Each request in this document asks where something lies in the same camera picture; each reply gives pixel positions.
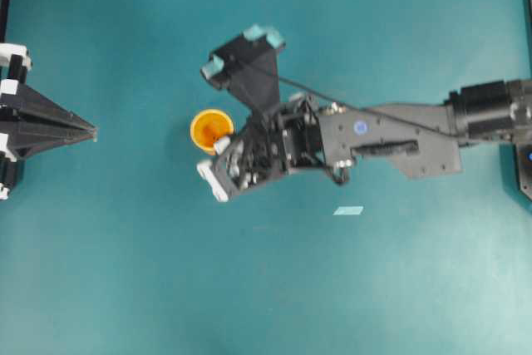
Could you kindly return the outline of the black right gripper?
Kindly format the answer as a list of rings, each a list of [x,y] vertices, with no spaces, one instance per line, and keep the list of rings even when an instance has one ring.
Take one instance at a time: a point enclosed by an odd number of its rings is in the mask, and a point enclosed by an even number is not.
[[[296,99],[252,114],[241,131],[213,144],[216,156],[196,165],[199,176],[227,202],[298,172],[325,171],[318,111],[316,100]]]

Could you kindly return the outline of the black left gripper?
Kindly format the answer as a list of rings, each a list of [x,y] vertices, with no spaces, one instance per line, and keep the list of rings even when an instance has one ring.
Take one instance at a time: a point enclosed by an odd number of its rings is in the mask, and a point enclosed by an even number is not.
[[[1,199],[7,200],[23,176],[25,161],[43,151],[95,140],[97,129],[26,84],[32,69],[23,45],[3,42],[1,66]]]

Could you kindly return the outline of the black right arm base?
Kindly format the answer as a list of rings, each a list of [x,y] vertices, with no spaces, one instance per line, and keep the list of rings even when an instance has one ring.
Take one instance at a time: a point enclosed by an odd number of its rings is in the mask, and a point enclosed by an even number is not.
[[[522,143],[515,145],[515,168],[516,179],[520,192],[528,199],[532,199],[531,193],[531,144]]]

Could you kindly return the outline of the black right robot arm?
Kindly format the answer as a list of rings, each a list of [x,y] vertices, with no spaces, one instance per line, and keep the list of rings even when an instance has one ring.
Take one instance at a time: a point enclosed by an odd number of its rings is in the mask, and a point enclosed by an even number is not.
[[[410,179],[459,173],[461,150],[511,145],[517,185],[531,193],[531,83],[493,81],[453,91],[440,105],[320,106],[303,93],[251,115],[197,165],[220,202],[285,176],[320,170],[337,185],[360,159],[383,158]]]

